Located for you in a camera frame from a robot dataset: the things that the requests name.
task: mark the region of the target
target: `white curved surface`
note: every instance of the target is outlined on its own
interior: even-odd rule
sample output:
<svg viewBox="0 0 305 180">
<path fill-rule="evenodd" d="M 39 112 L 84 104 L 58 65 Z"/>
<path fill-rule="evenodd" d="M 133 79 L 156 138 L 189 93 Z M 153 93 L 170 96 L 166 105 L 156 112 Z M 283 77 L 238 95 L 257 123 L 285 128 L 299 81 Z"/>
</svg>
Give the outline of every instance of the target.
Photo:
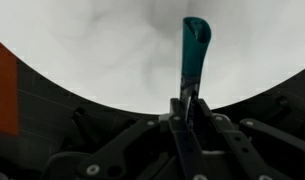
<svg viewBox="0 0 305 180">
<path fill-rule="evenodd" d="M 179 95 L 186 16 L 212 28 L 200 90 L 212 109 L 305 68 L 305 0 L 2 0 L 0 41 L 80 96 L 165 113 Z"/>
</svg>

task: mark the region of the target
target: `screw head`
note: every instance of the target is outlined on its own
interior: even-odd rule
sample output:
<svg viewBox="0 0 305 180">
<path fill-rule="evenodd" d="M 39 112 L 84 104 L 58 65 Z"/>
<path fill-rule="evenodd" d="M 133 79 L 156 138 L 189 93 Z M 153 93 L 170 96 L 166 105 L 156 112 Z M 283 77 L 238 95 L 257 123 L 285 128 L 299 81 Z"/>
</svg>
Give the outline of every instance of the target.
<svg viewBox="0 0 305 180">
<path fill-rule="evenodd" d="M 261 175 L 259 177 L 259 180 L 273 180 L 270 176 L 267 176 L 267 175 Z"/>
<path fill-rule="evenodd" d="M 208 180 L 203 174 L 197 174 L 193 177 L 193 180 Z"/>
<path fill-rule="evenodd" d="M 100 172 L 100 166 L 93 164 L 86 169 L 86 174 L 89 176 L 94 176 Z"/>
<path fill-rule="evenodd" d="M 253 126 L 254 125 L 254 122 L 252 121 L 247 121 L 245 124 L 249 125 L 249 126 Z"/>
<path fill-rule="evenodd" d="M 176 121 L 179 121 L 181 118 L 179 116 L 174 116 L 173 119 L 176 120 Z"/>
<path fill-rule="evenodd" d="M 222 121 L 222 120 L 223 120 L 223 117 L 221 117 L 221 116 L 216 116 L 216 117 L 215 117 L 215 120 Z"/>
<path fill-rule="evenodd" d="M 153 126 L 154 124 L 155 124 L 154 121 L 148 121 L 148 125 L 149 125 L 149 126 Z"/>
</svg>

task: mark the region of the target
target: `black mechanism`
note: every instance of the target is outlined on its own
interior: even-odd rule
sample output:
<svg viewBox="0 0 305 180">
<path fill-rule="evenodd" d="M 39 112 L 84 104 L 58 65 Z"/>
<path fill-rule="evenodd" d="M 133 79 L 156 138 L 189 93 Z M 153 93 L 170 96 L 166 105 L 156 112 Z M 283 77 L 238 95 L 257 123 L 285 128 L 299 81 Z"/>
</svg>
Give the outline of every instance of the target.
<svg viewBox="0 0 305 180">
<path fill-rule="evenodd" d="M 42 180 L 305 180 L 305 141 L 255 119 L 235 124 L 203 99 L 194 104 L 194 129 L 171 99 L 171 113 L 137 121 L 95 153 L 54 155 Z"/>
</svg>

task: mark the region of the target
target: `orange panel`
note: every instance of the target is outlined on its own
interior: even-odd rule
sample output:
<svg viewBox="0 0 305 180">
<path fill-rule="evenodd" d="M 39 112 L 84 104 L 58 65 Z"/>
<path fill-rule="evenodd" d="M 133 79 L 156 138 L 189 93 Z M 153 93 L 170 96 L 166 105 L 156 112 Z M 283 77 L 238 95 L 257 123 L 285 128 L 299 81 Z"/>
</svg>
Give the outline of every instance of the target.
<svg viewBox="0 0 305 180">
<path fill-rule="evenodd" d="M 16 57 L 0 43 L 0 132 L 18 135 Z"/>
</svg>

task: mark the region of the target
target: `bolt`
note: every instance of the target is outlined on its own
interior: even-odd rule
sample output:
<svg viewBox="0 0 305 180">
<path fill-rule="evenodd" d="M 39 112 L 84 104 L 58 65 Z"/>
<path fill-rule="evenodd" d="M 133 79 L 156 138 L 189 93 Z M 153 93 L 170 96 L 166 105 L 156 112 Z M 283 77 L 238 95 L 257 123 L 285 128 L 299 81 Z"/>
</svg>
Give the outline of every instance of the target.
<svg viewBox="0 0 305 180">
<path fill-rule="evenodd" d="M 253 126 L 253 125 L 254 125 L 254 122 L 252 122 L 252 121 L 247 121 L 246 124 L 249 125 L 249 126 Z"/>
<path fill-rule="evenodd" d="M 215 119 L 218 120 L 218 121 L 222 121 L 223 120 L 223 118 L 221 116 L 217 116 L 217 117 L 215 117 Z"/>
<path fill-rule="evenodd" d="M 267 175 L 261 175 L 259 177 L 259 180 L 273 180 L 270 176 L 267 176 Z"/>
<path fill-rule="evenodd" d="M 100 166 L 93 164 L 86 169 L 86 174 L 89 176 L 94 176 L 100 172 Z"/>
<path fill-rule="evenodd" d="M 148 125 L 149 125 L 149 126 L 153 126 L 154 124 L 155 124 L 154 121 L 148 121 Z"/>
<path fill-rule="evenodd" d="M 208 180 L 203 174 L 197 174 L 193 177 L 193 180 Z"/>
<path fill-rule="evenodd" d="M 176 121 L 179 121 L 181 118 L 179 116 L 174 116 L 173 119 L 176 120 Z"/>
</svg>

